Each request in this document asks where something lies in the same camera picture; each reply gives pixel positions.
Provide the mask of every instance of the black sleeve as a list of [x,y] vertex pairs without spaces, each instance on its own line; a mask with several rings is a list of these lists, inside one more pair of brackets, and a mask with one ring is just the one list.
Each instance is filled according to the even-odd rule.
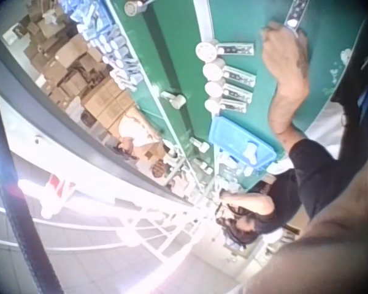
[[299,198],[312,219],[339,196],[350,179],[344,176],[341,163],[315,141],[297,142],[289,157],[296,171]]

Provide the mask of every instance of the green table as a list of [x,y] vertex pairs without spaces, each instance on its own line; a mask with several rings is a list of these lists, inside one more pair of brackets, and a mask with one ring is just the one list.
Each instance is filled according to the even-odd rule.
[[[170,124],[180,143],[188,146],[188,138],[207,141],[211,117],[204,108],[207,82],[202,74],[203,63],[195,54],[201,41],[198,19],[192,0],[157,0],[147,11],[136,17],[127,17],[123,11],[125,0],[112,1],[130,42],[145,68],[151,83],[162,91],[180,92],[187,98],[179,111],[161,100]],[[309,37],[311,94],[299,109],[294,122],[305,131],[330,99],[345,66],[340,53],[353,49],[364,12],[353,0],[312,0],[301,28]],[[227,65],[256,74],[252,103],[246,114],[225,111],[221,115],[249,130],[270,144],[281,158],[283,148],[269,129],[267,112],[276,89],[276,82],[261,60],[261,28],[270,20],[284,22],[291,5],[285,1],[210,0],[215,38],[220,42],[254,42],[255,56],[224,56]],[[152,98],[144,98],[140,105],[145,111],[153,109]],[[213,161],[212,148],[206,154],[196,154],[187,148],[188,156],[199,156],[208,163]],[[264,174],[264,170],[242,179],[246,188],[251,187]]]

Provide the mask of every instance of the blue container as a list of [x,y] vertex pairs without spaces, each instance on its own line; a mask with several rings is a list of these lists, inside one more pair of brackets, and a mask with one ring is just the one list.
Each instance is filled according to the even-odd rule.
[[[213,118],[209,132],[209,142],[229,153],[236,161],[254,169],[270,164],[277,158],[277,153],[271,146],[222,116]],[[256,164],[254,165],[243,155],[248,143],[257,146]]]

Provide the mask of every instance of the blue plastic tray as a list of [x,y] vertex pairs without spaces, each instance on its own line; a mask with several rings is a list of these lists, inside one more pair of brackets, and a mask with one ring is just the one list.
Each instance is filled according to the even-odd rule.
[[[209,142],[229,153],[236,161],[254,169],[261,168],[277,158],[277,153],[271,146],[222,116],[213,118]],[[249,142],[258,147],[255,165],[252,165],[249,159],[243,155]]]

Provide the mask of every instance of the tattoo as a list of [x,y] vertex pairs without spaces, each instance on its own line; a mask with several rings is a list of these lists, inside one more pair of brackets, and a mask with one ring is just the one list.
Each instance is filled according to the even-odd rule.
[[309,71],[308,56],[298,40],[296,40],[296,44],[299,49],[299,59],[297,60],[297,67],[301,70],[302,77],[307,78]]

